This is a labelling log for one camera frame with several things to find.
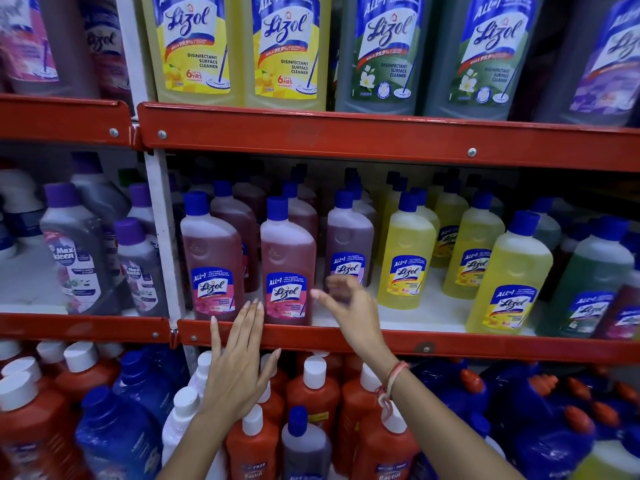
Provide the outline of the person's right hand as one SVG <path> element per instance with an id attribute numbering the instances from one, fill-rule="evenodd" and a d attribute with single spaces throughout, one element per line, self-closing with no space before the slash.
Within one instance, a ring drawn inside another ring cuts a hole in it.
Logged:
<path id="1" fill-rule="evenodd" d="M 383 338 L 375 298 L 351 275 L 331 275 L 326 286 L 330 291 L 327 294 L 346 306 L 346 315 L 339 327 L 348 345 L 382 384 L 386 384 L 398 359 Z"/>

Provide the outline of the person's left hand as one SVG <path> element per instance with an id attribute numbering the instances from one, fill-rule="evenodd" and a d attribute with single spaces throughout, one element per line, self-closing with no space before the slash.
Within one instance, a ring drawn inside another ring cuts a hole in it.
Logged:
<path id="1" fill-rule="evenodd" d="M 260 343 L 264 325 L 261 301 L 247 301 L 230 329 L 223 367 L 210 367 L 201 410 L 226 410 L 241 416 L 251 411 L 258 392 Z"/>

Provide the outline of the person's right forearm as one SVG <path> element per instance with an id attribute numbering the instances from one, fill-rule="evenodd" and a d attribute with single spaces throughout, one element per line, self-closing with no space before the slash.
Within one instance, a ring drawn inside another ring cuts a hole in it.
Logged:
<path id="1" fill-rule="evenodd" d="M 383 385 L 439 480 L 525 480 L 400 361 Z"/>

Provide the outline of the person's left forearm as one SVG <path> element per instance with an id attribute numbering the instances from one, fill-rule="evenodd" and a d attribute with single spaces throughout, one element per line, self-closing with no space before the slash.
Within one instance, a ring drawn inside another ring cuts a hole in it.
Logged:
<path id="1" fill-rule="evenodd" d="M 232 426 L 241 418 L 226 410 L 201 410 L 156 480 L 205 480 Z"/>

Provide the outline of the white white-capped bottle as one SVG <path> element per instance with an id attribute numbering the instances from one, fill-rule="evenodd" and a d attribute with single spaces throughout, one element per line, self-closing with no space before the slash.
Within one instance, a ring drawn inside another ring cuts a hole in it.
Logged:
<path id="1" fill-rule="evenodd" d="M 173 398 L 173 409 L 162 429 L 162 468 L 167 464 L 172 453 L 180 443 L 191 420 L 198 411 L 200 404 L 200 396 L 194 387 L 183 387 L 175 394 Z"/>
<path id="2" fill-rule="evenodd" d="M 204 396 L 204 391 L 211 367 L 212 353 L 210 350 L 204 351 L 199 354 L 197 358 L 196 371 L 189 379 L 188 387 L 192 387 L 198 393 L 200 400 Z"/>

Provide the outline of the group of orange white-capped bottles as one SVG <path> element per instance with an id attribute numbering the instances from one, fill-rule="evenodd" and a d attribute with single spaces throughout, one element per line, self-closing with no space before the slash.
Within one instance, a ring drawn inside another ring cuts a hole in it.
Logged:
<path id="1" fill-rule="evenodd" d="M 410 480 L 419 446 L 380 381 L 363 365 L 360 377 L 340 386 L 325 353 L 306 357 L 302 374 L 286 384 L 285 398 L 271 382 L 249 416 L 226 439 L 228 480 L 282 480 L 282 430 L 293 406 L 321 427 L 332 445 L 331 469 L 348 480 Z"/>
<path id="2" fill-rule="evenodd" d="M 81 402 L 93 388 L 113 386 L 124 348 L 44 340 L 36 356 L 0 369 L 0 454 L 9 480 L 96 480 L 76 443 Z"/>

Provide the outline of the blue cleaner bottle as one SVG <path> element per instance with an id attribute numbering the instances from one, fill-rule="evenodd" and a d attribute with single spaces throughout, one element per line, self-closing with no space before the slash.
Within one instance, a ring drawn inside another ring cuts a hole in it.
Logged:
<path id="1" fill-rule="evenodd" d="M 76 443 L 95 480 L 155 480 L 161 470 L 161 430 L 138 402 L 108 386 L 84 396 Z"/>
<path id="2" fill-rule="evenodd" d="M 175 384 L 142 350 L 126 352 L 120 366 L 113 392 L 142 405 L 162 429 L 173 409 Z"/>
<path id="3" fill-rule="evenodd" d="M 188 386 L 189 367 L 181 346 L 172 349 L 168 344 L 147 344 L 143 346 L 142 351 L 168 375 L 178 389 Z"/>

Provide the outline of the group of pink cleaner bottles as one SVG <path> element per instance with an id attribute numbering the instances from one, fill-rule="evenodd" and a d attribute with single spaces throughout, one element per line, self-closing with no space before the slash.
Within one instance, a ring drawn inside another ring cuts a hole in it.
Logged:
<path id="1" fill-rule="evenodd" d="M 292 169 L 281 196 L 266 199 L 266 220 L 256 243 L 253 216 L 236 200 L 227 180 L 214 183 L 214 198 L 183 195 L 180 222 L 194 318 L 233 322 L 248 293 L 262 290 L 265 322 L 309 326 L 316 284 L 315 234 L 292 220 L 305 171 Z"/>

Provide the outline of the purple blue-capped cleaner bottle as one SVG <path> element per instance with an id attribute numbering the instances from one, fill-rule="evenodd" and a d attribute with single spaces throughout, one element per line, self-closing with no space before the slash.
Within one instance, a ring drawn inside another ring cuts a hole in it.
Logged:
<path id="1" fill-rule="evenodd" d="M 328 480 L 332 445 L 321 427 L 309 423 L 306 407 L 292 407 L 281 437 L 282 480 Z"/>

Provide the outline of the grey purple-capped cleaner bottle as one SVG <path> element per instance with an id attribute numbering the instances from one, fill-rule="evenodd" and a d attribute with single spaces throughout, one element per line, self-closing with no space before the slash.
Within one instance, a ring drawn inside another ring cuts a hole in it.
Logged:
<path id="1" fill-rule="evenodd" d="M 127 216 L 139 220 L 150 239 L 157 239 L 149 185 L 146 183 L 131 184 L 129 193 L 132 206 Z"/>
<path id="2" fill-rule="evenodd" d="M 114 222 L 117 255 L 123 266 L 134 307 L 142 317 L 169 318 L 166 290 L 158 250 L 142 222 L 125 217 Z"/>
<path id="3" fill-rule="evenodd" d="M 87 209 L 71 182 L 44 185 L 47 209 L 40 220 L 70 315 L 121 311 L 106 257 L 100 219 Z"/>
<path id="4" fill-rule="evenodd" d="M 85 208 L 98 216 L 104 231 L 115 236 L 113 224 L 127 217 L 131 201 L 106 176 L 97 152 L 73 151 L 74 174 L 71 182 L 81 195 Z"/>

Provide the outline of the red metal shelf beam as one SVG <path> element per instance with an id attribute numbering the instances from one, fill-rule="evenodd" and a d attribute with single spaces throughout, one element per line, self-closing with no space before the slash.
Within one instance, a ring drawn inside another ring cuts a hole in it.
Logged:
<path id="1" fill-rule="evenodd" d="M 640 173 L 640 129 L 143 102 L 135 149 Z"/>
<path id="2" fill-rule="evenodd" d="M 121 101 L 0 94 L 0 141 L 132 147 L 134 126 Z"/>
<path id="3" fill-rule="evenodd" d="M 0 339 L 173 343 L 162 317 L 0 313 Z"/>
<path id="4" fill-rule="evenodd" d="M 433 355 L 475 359 L 539 362 L 640 365 L 640 342 L 565 339 L 465 332 L 383 330 L 383 338 L 396 355 Z M 265 325 L 262 350 L 351 353 L 352 348 L 335 327 Z"/>

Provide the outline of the group of yellow cleaner bottles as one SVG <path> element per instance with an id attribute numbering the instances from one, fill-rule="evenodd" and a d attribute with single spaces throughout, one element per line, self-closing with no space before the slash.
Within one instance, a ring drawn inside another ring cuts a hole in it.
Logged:
<path id="1" fill-rule="evenodd" d="M 465 322 L 470 333 L 518 335 L 529 317 L 553 264 L 549 247 L 536 238 L 542 214 L 519 210 L 505 225 L 491 211 L 493 194 L 482 187 L 471 204 L 460 203 L 453 221 L 453 201 L 462 201 L 460 181 L 450 180 L 436 206 L 450 213 L 441 227 L 449 249 L 442 292 L 471 301 Z"/>

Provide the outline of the green blue-capped cleaner bottle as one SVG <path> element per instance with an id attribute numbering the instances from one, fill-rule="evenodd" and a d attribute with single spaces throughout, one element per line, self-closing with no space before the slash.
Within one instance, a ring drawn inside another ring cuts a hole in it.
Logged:
<path id="1" fill-rule="evenodd" d="M 553 197 L 538 196 L 529 208 L 530 211 L 540 216 L 533 237 L 544 243 L 551 252 L 556 250 L 562 239 L 560 224 L 549 215 L 553 202 Z"/>
<path id="2" fill-rule="evenodd" d="M 634 268 L 635 257 L 621 244 L 629 220 L 598 217 L 580 241 L 535 327 L 538 337 L 590 338 Z"/>

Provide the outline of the white plastic bottle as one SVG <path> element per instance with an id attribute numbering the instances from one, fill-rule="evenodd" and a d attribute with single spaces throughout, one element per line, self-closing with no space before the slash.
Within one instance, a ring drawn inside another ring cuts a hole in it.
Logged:
<path id="1" fill-rule="evenodd" d="M 43 243 L 40 221 L 46 206 L 38 197 L 34 179 L 11 161 L 0 161 L 0 197 L 4 221 L 11 235 L 23 244 Z"/>

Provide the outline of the group of blue orange-capped bottles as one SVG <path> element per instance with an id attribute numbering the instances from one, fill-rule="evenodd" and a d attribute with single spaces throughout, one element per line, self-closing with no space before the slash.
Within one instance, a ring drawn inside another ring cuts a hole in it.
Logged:
<path id="1" fill-rule="evenodd" d="M 601 441 L 640 457 L 640 388 L 606 365 L 559 374 L 500 360 L 477 373 L 465 358 L 436 357 L 410 370 L 525 480 L 568 480 Z"/>

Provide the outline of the large green cleaner bottle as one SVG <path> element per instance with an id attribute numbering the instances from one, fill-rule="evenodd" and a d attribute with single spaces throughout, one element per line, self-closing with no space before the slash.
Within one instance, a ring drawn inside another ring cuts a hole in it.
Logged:
<path id="1" fill-rule="evenodd" d="M 335 111 L 413 115 L 434 0 L 343 0 Z"/>
<path id="2" fill-rule="evenodd" d="M 544 0 L 444 0 L 422 114 L 506 121 Z"/>

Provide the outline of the large yellow cleaner bottle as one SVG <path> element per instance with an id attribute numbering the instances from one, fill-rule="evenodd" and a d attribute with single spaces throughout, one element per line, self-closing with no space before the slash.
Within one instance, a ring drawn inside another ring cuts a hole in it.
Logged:
<path id="1" fill-rule="evenodd" d="M 244 106 L 241 0 L 141 0 L 162 103 Z"/>
<path id="2" fill-rule="evenodd" d="M 244 104 L 326 110 L 332 0 L 239 0 Z"/>

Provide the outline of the maroon cleaner bottle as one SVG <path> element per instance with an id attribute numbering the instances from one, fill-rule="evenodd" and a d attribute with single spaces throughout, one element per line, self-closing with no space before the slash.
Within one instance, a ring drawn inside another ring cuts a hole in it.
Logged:
<path id="1" fill-rule="evenodd" d="M 593 334 L 595 339 L 631 340 L 640 328 L 640 253 L 633 270 Z"/>

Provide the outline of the large pink cleaner bottle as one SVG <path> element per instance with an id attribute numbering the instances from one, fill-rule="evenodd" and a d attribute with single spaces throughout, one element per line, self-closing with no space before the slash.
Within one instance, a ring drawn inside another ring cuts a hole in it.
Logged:
<path id="1" fill-rule="evenodd" d="M 0 55 L 18 95 L 100 99 L 77 0 L 0 0 Z"/>
<path id="2" fill-rule="evenodd" d="M 132 108 L 116 0 L 78 0 L 78 3 L 101 96 L 121 100 Z"/>

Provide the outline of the pale yellow-green bottle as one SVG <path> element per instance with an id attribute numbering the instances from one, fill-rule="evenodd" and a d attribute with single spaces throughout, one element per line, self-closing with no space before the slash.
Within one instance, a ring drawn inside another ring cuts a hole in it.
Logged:
<path id="1" fill-rule="evenodd" d="M 597 442 L 568 480 L 640 480 L 640 457 L 620 441 Z"/>

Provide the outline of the large purple cleaner bottle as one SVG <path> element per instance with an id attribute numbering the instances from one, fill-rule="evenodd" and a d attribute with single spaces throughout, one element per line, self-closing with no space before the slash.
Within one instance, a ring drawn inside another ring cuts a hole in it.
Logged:
<path id="1" fill-rule="evenodd" d="M 536 123 L 625 127 L 640 97 L 640 0 L 576 0 Z"/>

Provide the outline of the white shelf upright post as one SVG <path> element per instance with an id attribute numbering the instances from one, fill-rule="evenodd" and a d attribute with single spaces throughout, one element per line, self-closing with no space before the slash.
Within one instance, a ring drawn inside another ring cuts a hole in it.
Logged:
<path id="1" fill-rule="evenodd" d="M 164 290 L 168 306 L 171 345 L 180 346 L 179 321 L 187 318 L 182 283 L 179 241 L 175 229 L 169 171 L 164 149 L 151 149 L 143 142 L 142 103 L 156 102 L 157 92 L 148 53 L 141 0 L 115 0 L 129 75 L 134 135 L 132 147 L 144 154 L 147 181 L 161 256 Z"/>

